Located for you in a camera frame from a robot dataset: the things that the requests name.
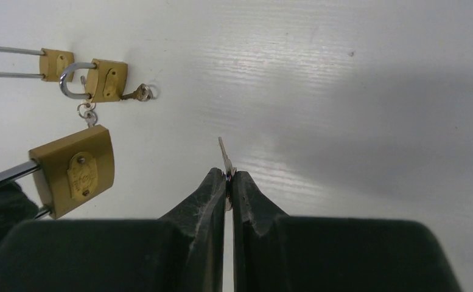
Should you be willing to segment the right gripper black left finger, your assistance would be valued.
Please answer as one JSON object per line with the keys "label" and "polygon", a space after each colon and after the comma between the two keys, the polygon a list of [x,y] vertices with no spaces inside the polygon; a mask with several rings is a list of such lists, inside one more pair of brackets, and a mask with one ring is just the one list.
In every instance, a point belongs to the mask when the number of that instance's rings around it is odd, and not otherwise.
{"label": "right gripper black left finger", "polygon": [[41,220],[0,245],[0,291],[221,291],[226,178],[156,220]]}

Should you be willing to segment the brass padlock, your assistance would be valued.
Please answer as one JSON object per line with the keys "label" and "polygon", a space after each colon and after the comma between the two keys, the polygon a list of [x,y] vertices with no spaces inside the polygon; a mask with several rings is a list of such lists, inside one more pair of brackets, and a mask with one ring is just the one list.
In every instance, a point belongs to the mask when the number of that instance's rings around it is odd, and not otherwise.
{"label": "brass padlock", "polygon": [[30,78],[44,82],[58,82],[64,69],[75,60],[75,55],[71,51],[47,48],[32,50],[0,46],[0,53],[37,56],[39,68],[39,73],[0,71],[0,78]]}
{"label": "brass padlock", "polygon": [[0,187],[32,175],[42,207],[38,217],[59,219],[113,186],[110,132],[96,125],[28,152],[28,161],[0,172]]}
{"label": "brass padlock", "polygon": [[[68,88],[68,77],[79,69],[88,71],[85,92],[75,93]],[[58,79],[61,92],[70,99],[87,100],[93,103],[137,100],[146,102],[155,98],[149,85],[142,83],[133,92],[125,94],[128,64],[121,61],[92,59],[89,63],[70,64]]]}

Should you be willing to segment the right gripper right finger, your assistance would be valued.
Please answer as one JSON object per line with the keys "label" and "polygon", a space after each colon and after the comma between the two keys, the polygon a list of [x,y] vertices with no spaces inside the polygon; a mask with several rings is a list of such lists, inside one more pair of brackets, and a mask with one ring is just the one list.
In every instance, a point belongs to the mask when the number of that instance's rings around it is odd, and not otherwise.
{"label": "right gripper right finger", "polygon": [[232,180],[236,291],[460,291],[429,228],[291,216],[248,172]]}

